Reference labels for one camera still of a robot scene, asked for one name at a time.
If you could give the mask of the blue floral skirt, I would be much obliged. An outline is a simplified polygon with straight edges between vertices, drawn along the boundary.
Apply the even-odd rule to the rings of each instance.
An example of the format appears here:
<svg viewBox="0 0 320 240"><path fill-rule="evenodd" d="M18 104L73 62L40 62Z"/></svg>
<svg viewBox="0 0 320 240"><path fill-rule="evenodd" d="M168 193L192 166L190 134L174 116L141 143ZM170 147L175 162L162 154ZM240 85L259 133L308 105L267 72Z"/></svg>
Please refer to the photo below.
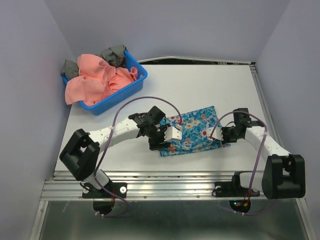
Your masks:
<svg viewBox="0 0 320 240"><path fill-rule="evenodd" d="M173 141L170 147L161 149L160 156L176 156L191 154L219 148L229 147L230 144L222 144L219 140L211 140L207 137L207 129L214 127L218 121L214 106L183 113L181 116L170 116L162 119L160 125L170 124L176 126L182 120L182 139Z"/></svg>

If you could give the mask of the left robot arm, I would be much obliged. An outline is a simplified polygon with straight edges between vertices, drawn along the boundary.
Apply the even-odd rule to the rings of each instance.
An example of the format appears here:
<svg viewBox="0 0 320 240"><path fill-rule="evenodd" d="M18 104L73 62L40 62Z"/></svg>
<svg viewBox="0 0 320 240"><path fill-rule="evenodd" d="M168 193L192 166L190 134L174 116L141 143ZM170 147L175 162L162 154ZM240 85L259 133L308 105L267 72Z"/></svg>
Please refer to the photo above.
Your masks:
<svg viewBox="0 0 320 240"><path fill-rule="evenodd" d="M149 112L134 113L115 125L86 132L76 130L60 153L59 159L77 181L94 187L95 193L106 197L111 193L111 180L100 169L98 157L106 148L126 140L148 137L149 149L168 148L173 127L160 125L165 114L156 106Z"/></svg>

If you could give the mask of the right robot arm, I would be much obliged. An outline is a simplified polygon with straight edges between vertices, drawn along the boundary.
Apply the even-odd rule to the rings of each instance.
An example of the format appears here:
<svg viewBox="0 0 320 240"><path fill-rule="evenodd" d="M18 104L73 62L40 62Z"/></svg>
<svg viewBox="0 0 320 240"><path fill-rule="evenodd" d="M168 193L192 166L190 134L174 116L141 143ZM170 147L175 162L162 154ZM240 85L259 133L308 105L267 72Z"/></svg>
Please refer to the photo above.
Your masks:
<svg viewBox="0 0 320 240"><path fill-rule="evenodd" d="M253 197L263 193L269 200L298 199L306 193L305 160L280 146L268 133L267 125L249 113L247 108L232 111L234 126L218 129L222 143L236 143L244 139L257 151L256 161L264 160L263 173L257 173L258 163L252 171L237 171L232 176L225 193L232 196Z"/></svg>

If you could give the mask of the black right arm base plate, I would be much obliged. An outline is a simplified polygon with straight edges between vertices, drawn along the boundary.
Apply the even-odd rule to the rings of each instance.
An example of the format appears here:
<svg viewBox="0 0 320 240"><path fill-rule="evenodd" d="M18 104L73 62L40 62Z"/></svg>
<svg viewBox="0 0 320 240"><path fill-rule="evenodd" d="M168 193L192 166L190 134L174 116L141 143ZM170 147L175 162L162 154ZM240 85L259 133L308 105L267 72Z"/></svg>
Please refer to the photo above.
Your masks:
<svg viewBox="0 0 320 240"><path fill-rule="evenodd" d="M251 190L232 183L231 181L216 181L211 195L216 198L230 198L230 208L235 213L247 215L251 209L251 197L259 197L259 191Z"/></svg>

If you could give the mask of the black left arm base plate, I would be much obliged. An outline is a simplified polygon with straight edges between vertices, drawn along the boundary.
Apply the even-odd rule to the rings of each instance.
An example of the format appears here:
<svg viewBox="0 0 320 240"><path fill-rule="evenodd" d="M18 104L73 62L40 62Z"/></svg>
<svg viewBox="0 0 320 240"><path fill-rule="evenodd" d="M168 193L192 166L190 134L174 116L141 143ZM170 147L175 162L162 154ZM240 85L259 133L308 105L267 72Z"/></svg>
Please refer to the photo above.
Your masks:
<svg viewBox="0 0 320 240"><path fill-rule="evenodd" d="M126 200L128 185L126 182L109 182L104 186L104 189L96 189L88 182L80 182L82 187L82 198L93 200L92 207L96 216L103 218L112 218L124 214L128 208L129 203ZM116 210L116 200L124 203L124 210Z"/></svg>

